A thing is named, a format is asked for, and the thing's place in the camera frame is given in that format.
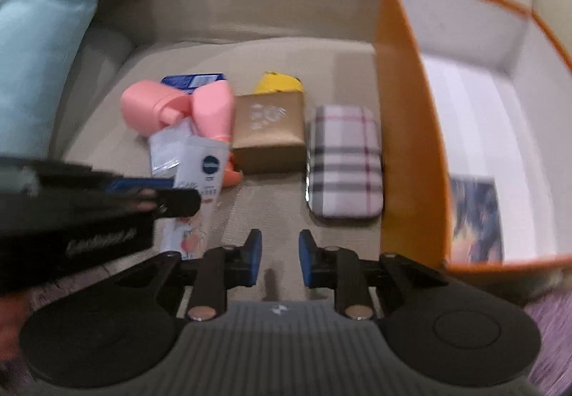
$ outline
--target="sofa seat cushion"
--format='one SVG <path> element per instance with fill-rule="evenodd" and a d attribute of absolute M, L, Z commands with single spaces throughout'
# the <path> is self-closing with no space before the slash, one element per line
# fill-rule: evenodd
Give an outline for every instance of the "sofa seat cushion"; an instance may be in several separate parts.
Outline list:
<path fill-rule="evenodd" d="M 298 77 L 306 91 L 306 116 L 320 104 L 369 107 L 379 119 L 374 50 L 370 44 L 317 38 L 276 38 L 229 45 L 178 44 L 150 48 L 127 61 L 117 83 L 96 108 L 66 154 L 67 160 L 130 176 L 149 174 L 145 139 L 129 130 L 119 113 L 119 98 L 139 80 L 166 75 L 223 72 L 237 94 L 250 93 L 266 71 Z M 258 285 L 237 288 L 241 299 L 305 299 L 298 261 L 300 230 L 312 230 L 316 242 L 356 250 L 362 258 L 379 255 L 379 222 L 328 227 L 312 218 L 304 201 L 301 173 L 253 176 L 225 190 L 209 236 L 209 247 L 242 244 L 251 228 L 262 230 Z M 116 263 L 127 267 L 131 259 Z"/>

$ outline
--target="pink cap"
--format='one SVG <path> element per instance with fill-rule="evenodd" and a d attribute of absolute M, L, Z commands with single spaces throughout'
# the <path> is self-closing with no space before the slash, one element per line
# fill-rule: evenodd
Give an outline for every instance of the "pink cap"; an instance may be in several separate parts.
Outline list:
<path fill-rule="evenodd" d="M 201 86 L 193 92 L 193 121 L 205 138 L 229 142 L 235 93 L 227 80 Z"/>
<path fill-rule="evenodd" d="M 129 128 L 143 136 L 191 115 L 191 97 L 156 81 L 132 84 L 121 96 L 121 114 Z"/>

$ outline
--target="dark blue circle logo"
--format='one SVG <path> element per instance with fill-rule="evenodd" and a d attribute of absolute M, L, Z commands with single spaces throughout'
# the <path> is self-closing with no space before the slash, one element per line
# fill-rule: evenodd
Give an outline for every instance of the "dark blue circle logo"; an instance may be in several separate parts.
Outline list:
<path fill-rule="evenodd" d="M 207 156 L 202 160 L 202 171 L 208 175 L 218 172 L 219 168 L 220 162 L 214 156 Z"/>

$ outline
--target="yellow object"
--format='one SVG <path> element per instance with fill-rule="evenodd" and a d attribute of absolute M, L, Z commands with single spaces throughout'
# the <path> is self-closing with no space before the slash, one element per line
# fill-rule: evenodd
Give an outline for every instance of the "yellow object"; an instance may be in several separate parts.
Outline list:
<path fill-rule="evenodd" d="M 279 91 L 301 91 L 303 93 L 304 87 L 302 82 L 295 77 L 276 71 L 268 71 L 258 82 L 254 94 L 277 93 Z"/>

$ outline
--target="gray ribbed surface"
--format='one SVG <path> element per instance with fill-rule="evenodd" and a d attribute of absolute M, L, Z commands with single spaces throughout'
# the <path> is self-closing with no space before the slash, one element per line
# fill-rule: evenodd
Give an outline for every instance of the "gray ribbed surface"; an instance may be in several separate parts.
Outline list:
<path fill-rule="evenodd" d="M 433 382 L 392 354 L 371 322 L 337 315 L 330 301 L 231 303 L 221 318 L 189 324 L 169 356 L 147 374 L 110 388 L 64 390 L 44 383 L 35 396 L 538 396 L 524 379 L 466 389 Z"/>

